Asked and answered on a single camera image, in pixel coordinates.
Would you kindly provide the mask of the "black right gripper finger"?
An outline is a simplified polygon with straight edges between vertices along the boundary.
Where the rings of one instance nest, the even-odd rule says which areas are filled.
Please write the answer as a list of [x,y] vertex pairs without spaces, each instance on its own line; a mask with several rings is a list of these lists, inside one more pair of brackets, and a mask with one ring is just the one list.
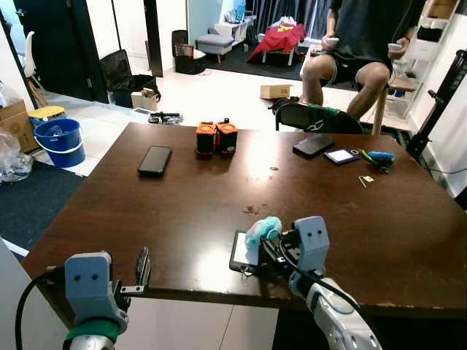
[[278,249],[271,242],[259,243],[259,266],[263,271],[280,271],[281,263],[278,260],[280,254]]

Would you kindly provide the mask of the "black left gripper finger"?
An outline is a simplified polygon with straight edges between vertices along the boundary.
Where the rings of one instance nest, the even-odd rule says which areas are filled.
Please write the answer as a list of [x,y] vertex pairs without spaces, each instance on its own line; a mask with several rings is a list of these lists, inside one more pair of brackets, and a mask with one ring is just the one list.
[[151,269],[153,263],[150,259],[149,247],[143,246],[137,257],[136,263],[136,288],[147,289],[150,283]]

